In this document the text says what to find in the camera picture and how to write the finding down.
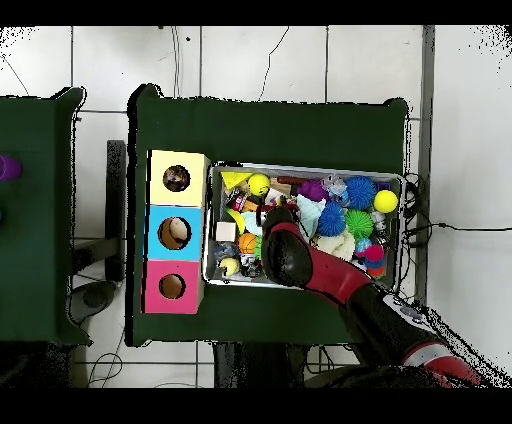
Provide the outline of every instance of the pink cube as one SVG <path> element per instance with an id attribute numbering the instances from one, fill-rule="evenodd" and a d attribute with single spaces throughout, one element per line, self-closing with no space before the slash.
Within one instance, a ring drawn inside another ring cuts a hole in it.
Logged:
<path id="1" fill-rule="evenodd" d="M 164 287 L 163 280 L 181 282 L 181 290 Z M 147 263 L 146 289 L 143 294 L 146 314 L 196 314 L 202 300 L 204 283 L 200 275 L 199 262 L 156 261 Z"/>

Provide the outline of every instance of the green spiky ball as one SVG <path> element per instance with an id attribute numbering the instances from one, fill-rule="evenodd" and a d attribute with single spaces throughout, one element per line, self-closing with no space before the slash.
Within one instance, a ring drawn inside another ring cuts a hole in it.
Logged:
<path id="1" fill-rule="evenodd" d="M 369 214 L 356 209 L 350 209 L 345 216 L 348 231 L 356 240 L 369 237 L 373 231 L 373 221 Z"/>

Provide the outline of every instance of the toy bin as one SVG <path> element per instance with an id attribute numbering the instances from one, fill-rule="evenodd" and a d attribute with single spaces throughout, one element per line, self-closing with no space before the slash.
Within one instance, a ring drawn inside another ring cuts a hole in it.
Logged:
<path id="1" fill-rule="evenodd" d="M 230 284 L 243 285 L 250 287 L 272 287 L 278 289 L 296 289 L 295 287 L 285 287 L 268 280 L 262 273 L 256 278 L 244 277 L 240 273 L 229 276 L 223 276 L 223 272 L 218 268 L 214 258 L 214 251 L 218 246 L 215 241 L 214 229 L 217 222 L 232 221 L 225 210 L 227 194 L 221 172 L 246 172 L 254 174 L 264 174 L 269 178 L 273 177 L 299 177 L 306 179 L 323 179 L 329 175 L 336 174 L 346 179 L 352 176 L 369 177 L 378 189 L 386 188 L 394 192 L 398 198 L 398 206 L 394 212 L 385 214 L 385 224 L 387 231 L 387 240 L 389 242 L 389 251 L 386 255 L 385 275 L 380 281 L 392 288 L 398 285 L 398 273 L 400 267 L 400 252 L 402 248 L 402 234 L 405 230 L 405 219 L 403 215 L 405 205 L 405 179 L 398 174 L 386 174 L 377 172 L 356 172 L 320 168 L 300 168 L 285 167 L 275 165 L 260 164 L 240 164 L 240 166 L 225 166 L 225 163 L 212 163 L 208 173 L 208 181 L 212 193 L 212 199 L 206 211 L 206 233 L 204 239 L 204 257 L 202 264 L 202 273 L 206 281 L 211 284 Z"/>

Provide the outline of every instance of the green table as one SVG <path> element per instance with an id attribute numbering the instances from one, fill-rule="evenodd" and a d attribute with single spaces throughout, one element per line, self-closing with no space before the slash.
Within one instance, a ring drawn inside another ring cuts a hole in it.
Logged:
<path id="1" fill-rule="evenodd" d="M 21 161 L 0 182 L 0 341 L 88 344 L 66 311 L 70 285 L 71 130 L 80 88 L 0 98 L 0 152 Z"/>
<path id="2" fill-rule="evenodd" d="M 127 344 L 146 340 L 359 342 L 338 309 L 295 290 L 207 285 L 196 315 L 142 314 L 140 284 L 148 149 L 199 152 L 226 160 L 402 173 L 407 104 L 245 103 L 167 99 L 151 84 L 129 101 Z"/>

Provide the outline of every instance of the basketball toy ball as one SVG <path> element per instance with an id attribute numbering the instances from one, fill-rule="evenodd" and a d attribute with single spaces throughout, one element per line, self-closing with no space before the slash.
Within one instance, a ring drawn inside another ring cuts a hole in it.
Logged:
<path id="1" fill-rule="evenodd" d="M 257 236 L 251 233 L 245 233 L 238 239 L 238 248 L 240 253 L 252 255 L 256 247 Z"/>

